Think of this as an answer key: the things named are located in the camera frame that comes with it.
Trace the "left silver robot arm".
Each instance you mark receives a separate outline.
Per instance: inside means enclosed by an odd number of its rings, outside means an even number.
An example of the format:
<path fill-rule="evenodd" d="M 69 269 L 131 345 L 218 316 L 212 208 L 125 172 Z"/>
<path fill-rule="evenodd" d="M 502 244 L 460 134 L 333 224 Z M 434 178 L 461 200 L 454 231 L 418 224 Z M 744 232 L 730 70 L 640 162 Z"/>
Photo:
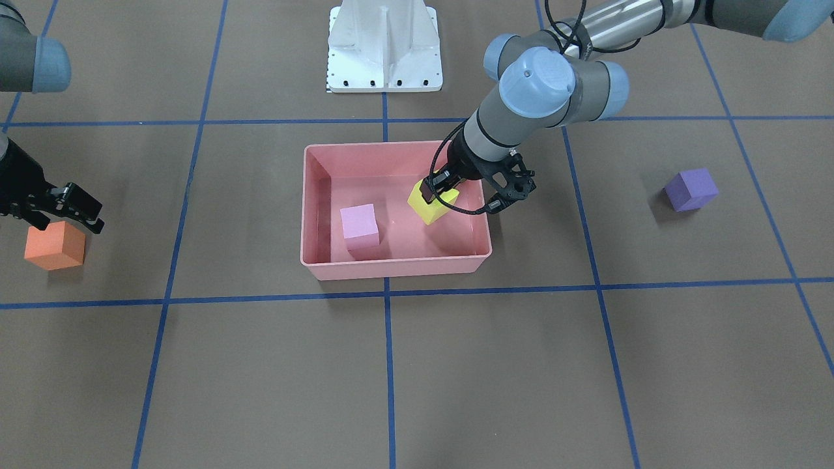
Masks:
<path fill-rule="evenodd" d="M 495 214 L 534 190 L 534 172 L 517 148 L 535 131 L 610 118 L 629 95 L 625 70 L 596 61 L 635 47 L 662 29 L 699 23 L 796 42 L 832 18 L 831 1 L 610 1 L 582 6 L 574 18 L 552 21 L 529 36 L 501 35 L 488 45 L 483 68 L 495 88 L 459 125 L 440 151 L 446 163 L 430 165 L 415 185 L 413 208 L 453 208 L 444 196 L 467 180 L 485 179 L 495 194 L 469 216 Z"/>

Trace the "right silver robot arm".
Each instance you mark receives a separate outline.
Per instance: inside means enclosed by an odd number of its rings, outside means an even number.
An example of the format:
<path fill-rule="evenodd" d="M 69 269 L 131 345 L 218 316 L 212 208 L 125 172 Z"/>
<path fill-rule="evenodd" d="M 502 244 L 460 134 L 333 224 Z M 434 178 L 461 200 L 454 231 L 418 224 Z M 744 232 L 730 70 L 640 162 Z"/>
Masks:
<path fill-rule="evenodd" d="M 1 3 L 2 92 L 62 92 L 71 80 L 65 46 L 30 32 L 12 1 Z M 47 181 L 42 166 L 6 134 L 1 137 L 1 214 L 29 223 L 38 231 L 50 216 L 74 220 L 93 234 L 105 226 L 101 202 L 75 183 Z"/>

